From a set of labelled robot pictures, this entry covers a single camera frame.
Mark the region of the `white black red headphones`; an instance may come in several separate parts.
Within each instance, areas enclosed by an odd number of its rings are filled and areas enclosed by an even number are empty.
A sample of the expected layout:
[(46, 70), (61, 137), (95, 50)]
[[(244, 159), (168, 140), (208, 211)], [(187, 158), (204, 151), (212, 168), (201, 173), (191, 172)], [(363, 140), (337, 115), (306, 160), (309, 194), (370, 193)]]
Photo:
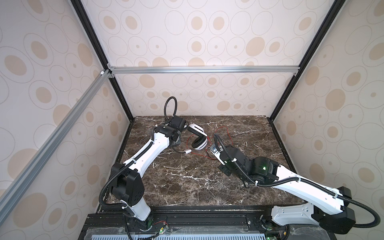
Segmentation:
[[(208, 144), (208, 136), (205, 133), (204, 129), (200, 127), (197, 124), (188, 124), (185, 130), (189, 131), (190, 133), (194, 134), (197, 138), (192, 142), (192, 148), (194, 150), (203, 150), (207, 144)], [(185, 153), (189, 154), (192, 152), (192, 150), (188, 149), (185, 151), (178, 151), (175, 149), (175, 147), (172, 147), (172, 150), (174, 150), (177, 153)]]

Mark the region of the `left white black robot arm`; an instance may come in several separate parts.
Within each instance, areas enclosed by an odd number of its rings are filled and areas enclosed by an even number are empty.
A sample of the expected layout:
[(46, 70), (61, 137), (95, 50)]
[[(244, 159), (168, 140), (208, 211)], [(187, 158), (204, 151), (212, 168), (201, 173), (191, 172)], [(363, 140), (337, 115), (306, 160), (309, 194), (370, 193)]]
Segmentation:
[(151, 129), (148, 142), (125, 163), (115, 163), (109, 180), (103, 186), (99, 203), (103, 208), (119, 207), (139, 221), (146, 221), (151, 208), (144, 200), (142, 177), (163, 150), (178, 143), (186, 120), (173, 116)]

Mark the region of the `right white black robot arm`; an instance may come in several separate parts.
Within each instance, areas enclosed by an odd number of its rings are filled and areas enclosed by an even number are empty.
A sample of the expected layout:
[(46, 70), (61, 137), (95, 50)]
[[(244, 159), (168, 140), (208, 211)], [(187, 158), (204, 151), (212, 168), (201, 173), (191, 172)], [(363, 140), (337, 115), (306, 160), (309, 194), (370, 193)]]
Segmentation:
[(250, 159), (232, 146), (210, 147), (219, 160), (220, 170), (227, 176), (239, 177), (245, 187), (276, 188), (305, 201), (295, 206), (274, 206), (261, 218), (268, 224), (317, 225), (324, 230), (345, 235), (352, 228), (373, 228), (381, 218), (372, 208), (352, 199), (345, 187), (330, 188), (304, 178), (266, 157)]

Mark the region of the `mint green headphones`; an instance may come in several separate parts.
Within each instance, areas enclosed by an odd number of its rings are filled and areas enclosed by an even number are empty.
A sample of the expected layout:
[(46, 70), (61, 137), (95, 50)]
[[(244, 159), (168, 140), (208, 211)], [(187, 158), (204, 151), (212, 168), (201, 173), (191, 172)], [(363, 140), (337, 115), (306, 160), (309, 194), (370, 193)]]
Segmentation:
[(177, 145), (176, 142), (171, 142), (171, 143), (169, 144), (169, 148), (177, 147), (177, 146), (178, 146), (178, 145)]

